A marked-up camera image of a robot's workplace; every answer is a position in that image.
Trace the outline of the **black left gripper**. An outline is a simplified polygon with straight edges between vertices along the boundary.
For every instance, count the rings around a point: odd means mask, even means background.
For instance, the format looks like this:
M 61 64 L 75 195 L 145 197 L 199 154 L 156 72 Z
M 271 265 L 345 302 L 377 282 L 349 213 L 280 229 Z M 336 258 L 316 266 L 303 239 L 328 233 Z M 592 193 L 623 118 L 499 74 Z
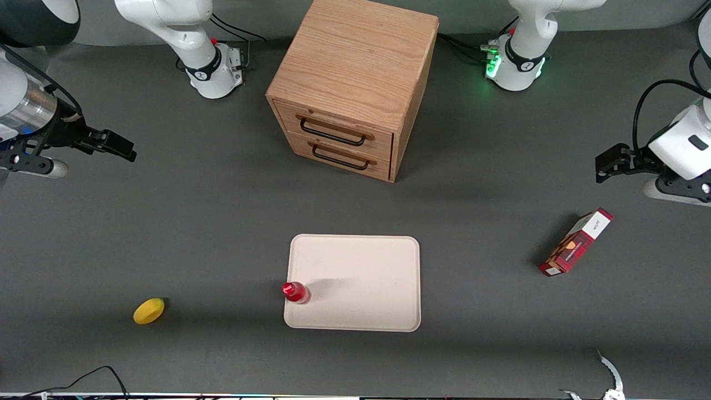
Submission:
M 643 193 L 649 198 L 710 207 L 709 176 L 691 180 L 678 177 L 648 146 L 631 149 L 627 144 L 618 143 L 595 157 L 597 184 L 630 174 L 657 176 L 643 185 Z

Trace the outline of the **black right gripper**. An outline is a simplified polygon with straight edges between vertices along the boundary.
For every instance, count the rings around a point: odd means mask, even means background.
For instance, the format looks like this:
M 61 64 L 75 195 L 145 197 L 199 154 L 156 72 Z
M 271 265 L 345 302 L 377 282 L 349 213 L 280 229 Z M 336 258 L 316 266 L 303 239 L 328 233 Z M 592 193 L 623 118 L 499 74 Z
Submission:
M 89 128 L 83 117 L 75 117 L 76 109 L 68 103 L 59 103 L 49 124 L 36 133 L 20 134 L 16 140 L 25 141 L 26 148 L 35 148 L 44 139 L 41 149 L 71 147 L 87 154 L 109 153 L 128 162 L 135 162 L 134 143 L 108 129 Z M 61 160 L 26 154 L 23 151 L 2 151 L 1 168 L 10 172 L 30 174 L 48 179 L 59 179 L 68 174 L 68 165 Z

